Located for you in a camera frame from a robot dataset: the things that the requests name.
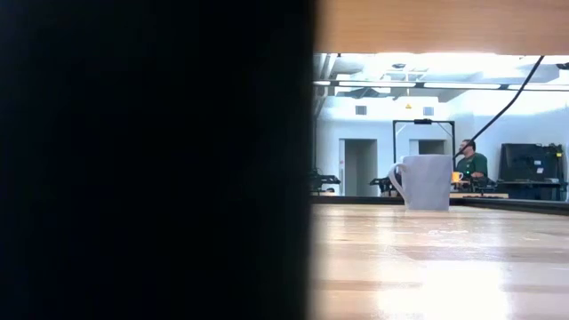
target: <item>green shirt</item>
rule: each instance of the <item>green shirt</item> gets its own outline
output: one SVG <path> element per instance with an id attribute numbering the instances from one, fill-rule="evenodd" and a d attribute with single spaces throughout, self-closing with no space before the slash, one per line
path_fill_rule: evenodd
<path id="1" fill-rule="evenodd" d="M 469 177 L 473 172 L 481 172 L 488 177 L 488 159 L 483 154 L 475 153 L 470 158 L 462 158 L 456 164 L 456 171 L 464 173 L 465 177 Z"/>

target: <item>ceiling light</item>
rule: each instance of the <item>ceiling light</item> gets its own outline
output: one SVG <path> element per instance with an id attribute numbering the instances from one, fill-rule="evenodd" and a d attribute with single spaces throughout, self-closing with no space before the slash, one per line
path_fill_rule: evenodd
<path id="1" fill-rule="evenodd" d="M 338 74 L 336 75 L 336 80 L 351 80 L 352 75 L 348 74 Z"/>
<path id="2" fill-rule="evenodd" d="M 508 86 L 509 90 L 519 90 L 521 84 L 511 84 Z M 554 84 L 528 84 L 526 90 L 532 91 L 569 91 L 569 85 L 554 85 Z"/>
<path id="3" fill-rule="evenodd" d="M 390 94 L 391 88 L 372 88 L 377 93 Z"/>
<path id="4" fill-rule="evenodd" d="M 386 87 L 386 88 L 413 88 L 415 83 L 406 82 L 358 82 L 358 81 L 341 81 L 339 86 L 355 86 L 355 87 Z"/>
<path id="5" fill-rule="evenodd" d="M 452 84 L 452 83 L 425 83 L 425 88 L 448 89 L 499 89 L 499 84 Z"/>

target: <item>mug handle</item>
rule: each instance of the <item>mug handle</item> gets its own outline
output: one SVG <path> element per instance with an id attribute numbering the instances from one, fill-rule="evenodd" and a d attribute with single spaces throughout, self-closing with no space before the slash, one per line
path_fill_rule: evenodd
<path id="1" fill-rule="evenodd" d="M 393 185 L 393 187 L 395 187 L 395 189 L 397 190 L 397 192 L 399 192 L 399 195 L 401 195 L 401 197 L 403 198 L 403 200 L 407 201 L 407 199 L 405 199 L 405 194 L 403 193 L 403 188 L 401 187 L 401 185 L 397 182 L 397 179 L 395 178 L 395 169 L 399 168 L 401 171 L 407 171 L 407 166 L 404 164 L 393 164 L 391 166 L 391 169 L 389 169 L 389 180 L 391 180 L 391 184 Z"/>

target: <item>yellow object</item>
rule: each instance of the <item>yellow object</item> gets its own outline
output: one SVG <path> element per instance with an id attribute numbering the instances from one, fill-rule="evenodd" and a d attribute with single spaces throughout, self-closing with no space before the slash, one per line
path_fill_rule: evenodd
<path id="1" fill-rule="evenodd" d="M 464 174 L 462 174 L 462 172 L 453 172 L 453 182 L 459 182 L 462 180 L 462 177 L 464 177 Z"/>

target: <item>doorway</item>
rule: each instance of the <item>doorway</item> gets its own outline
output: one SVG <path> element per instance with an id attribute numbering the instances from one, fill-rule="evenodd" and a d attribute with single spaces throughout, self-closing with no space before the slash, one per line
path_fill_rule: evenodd
<path id="1" fill-rule="evenodd" d="M 444 140 L 419 140 L 420 155 L 444 155 Z"/>
<path id="2" fill-rule="evenodd" d="M 409 156 L 445 155 L 445 140 L 409 140 Z"/>
<path id="3" fill-rule="evenodd" d="M 377 187 L 369 183 L 377 178 L 377 140 L 345 139 L 344 195 L 377 196 Z"/>

